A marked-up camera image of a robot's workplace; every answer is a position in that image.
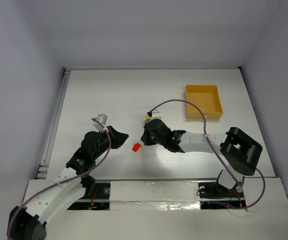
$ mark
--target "cable connector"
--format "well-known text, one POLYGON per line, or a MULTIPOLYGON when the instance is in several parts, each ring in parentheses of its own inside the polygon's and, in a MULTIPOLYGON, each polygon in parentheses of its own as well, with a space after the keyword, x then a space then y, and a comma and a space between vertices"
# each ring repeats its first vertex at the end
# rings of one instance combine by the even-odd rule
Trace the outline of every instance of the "cable connector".
POLYGON ((99 114, 97 117, 96 117, 96 120, 98 122, 100 122, 104 128, 102 128, 97 122, 94 122, 93 123, 93 126, 99 131, 99 132, 104 132, 105 130, 108 131, 107 127, 106 127, 106 122, 107 122, 107 115, 105 114, 99 114))

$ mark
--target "red block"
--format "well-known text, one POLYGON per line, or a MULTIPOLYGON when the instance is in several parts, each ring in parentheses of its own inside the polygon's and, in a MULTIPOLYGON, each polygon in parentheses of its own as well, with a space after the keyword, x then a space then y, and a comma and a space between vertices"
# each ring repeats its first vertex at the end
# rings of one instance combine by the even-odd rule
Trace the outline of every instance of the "red block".
POLYGON ((140 147, 141 147, 141 145, 139 143, 135 143, 133 146, 133 151, 137 152, 140 147))

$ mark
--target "yellow tray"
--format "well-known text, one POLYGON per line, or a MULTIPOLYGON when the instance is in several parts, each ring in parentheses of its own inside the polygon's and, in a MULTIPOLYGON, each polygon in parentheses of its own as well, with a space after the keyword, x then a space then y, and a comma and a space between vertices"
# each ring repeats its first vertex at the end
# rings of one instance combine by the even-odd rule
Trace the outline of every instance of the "yellow tray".
MULTIPOLYGON (((208 119, 220 119, 223 115, 216 85, 187 85, 185 100, 198 106, 208 119)), ((189 104, 186 104, 186 117, 202 118, 199 111, 189 104)))

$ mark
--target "yellow bin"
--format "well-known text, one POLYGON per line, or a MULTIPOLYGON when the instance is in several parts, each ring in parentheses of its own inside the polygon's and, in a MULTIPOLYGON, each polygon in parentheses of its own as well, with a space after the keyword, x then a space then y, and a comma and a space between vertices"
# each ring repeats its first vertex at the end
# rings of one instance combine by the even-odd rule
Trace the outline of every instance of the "yellow bin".
MULTIPOLYGON (((216 85, 186 85, 185 100, 198 106, 208 119, 220 119, 223 115, 216 85)), ((201 119, 199 111, 186 104, 188 119, 201 119)))

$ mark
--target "gray wall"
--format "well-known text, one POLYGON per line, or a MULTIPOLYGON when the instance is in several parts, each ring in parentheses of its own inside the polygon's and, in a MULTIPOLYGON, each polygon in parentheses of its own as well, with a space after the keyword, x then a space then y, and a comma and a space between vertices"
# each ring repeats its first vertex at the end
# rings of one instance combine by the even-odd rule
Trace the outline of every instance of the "gray wall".
POLYGON ((66 67, 237 67, 279 0, 30 0, 66 67))
POLYGON ((288 0, 280 3, 242 74, 275 172, 288 194, 288 0))
POLYGON ((63 69, 25 0, 0 0, 0 240, 36 174, 63 69))

